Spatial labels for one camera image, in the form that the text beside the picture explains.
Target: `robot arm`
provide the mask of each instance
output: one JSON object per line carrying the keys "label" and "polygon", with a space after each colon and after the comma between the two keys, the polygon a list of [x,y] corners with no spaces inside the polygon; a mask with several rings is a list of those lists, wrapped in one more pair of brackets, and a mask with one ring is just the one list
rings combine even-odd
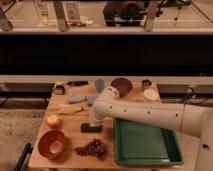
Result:
{"label": "robot arm", "polygon": [[90,110],[90,125],[98,126],[106,116],[143,122],[153,126],[181,131],[201,138],[196,171],[213,168],[213,113],[208,107],[119,101],[119,92],[107,87],[96,99]]}

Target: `floor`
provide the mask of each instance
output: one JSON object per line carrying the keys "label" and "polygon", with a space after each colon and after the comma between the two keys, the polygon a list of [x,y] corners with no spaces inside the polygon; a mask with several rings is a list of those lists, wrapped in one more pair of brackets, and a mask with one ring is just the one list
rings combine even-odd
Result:
{"label": "floor", "polygon": [[[39,125],[45,113],[46,100],[42,98],[5,98],[0,99],[0,170],[14,169],[26,143],[34,144]],[[177,171],[193,171],[199,140],[189,135],[177,133],[184,165]],[[48,169],[27,168],[23,171],[47,171]],[[125,169],[122,171],[150,171],[150,169]]]}
{"label": "floor", "polygon": [[[47,2],[48,22],[42,20],[38,0],[20,1],[8,12],[7,16],[17,28],[37,28],[48,27],[57,28],[56,15],[51,2]],[[106,2],[78,2],[81,18],[88,17],[93,21],[90,27],[105,27],[103,18],[103,8]],[[163,8],[163,14],[155,19],[156,28],[213,28],[213,1],[193,0],[190,6],[182,7],[179,11],[177,7]]]}

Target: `green tray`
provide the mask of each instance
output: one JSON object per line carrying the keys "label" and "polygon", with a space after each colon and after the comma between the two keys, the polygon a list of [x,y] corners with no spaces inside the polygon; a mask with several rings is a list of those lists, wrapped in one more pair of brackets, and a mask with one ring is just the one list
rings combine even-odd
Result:
{"label": "green tray", "polygon": [[115,161],[121,165],[182,165],[173,131],[114,119]]}

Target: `cup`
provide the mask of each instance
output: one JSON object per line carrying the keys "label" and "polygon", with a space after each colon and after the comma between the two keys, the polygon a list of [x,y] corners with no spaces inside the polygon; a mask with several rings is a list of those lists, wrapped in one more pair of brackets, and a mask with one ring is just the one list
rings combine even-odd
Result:
{"label": "cup", "polygon": [[98,93],[101,93],[105,88],[105,81],[103,79],[95,80],[95,88]]}

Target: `orange bowl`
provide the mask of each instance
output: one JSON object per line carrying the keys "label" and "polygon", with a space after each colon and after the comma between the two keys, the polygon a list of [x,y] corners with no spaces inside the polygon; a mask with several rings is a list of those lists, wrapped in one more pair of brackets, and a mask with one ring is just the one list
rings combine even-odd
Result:
{"label": "orange bowl", "polygon": [[45,133],[38,142],[39,153],[48,159],[58,157],[65,148],[67,139],[63,132],[52,130]]}

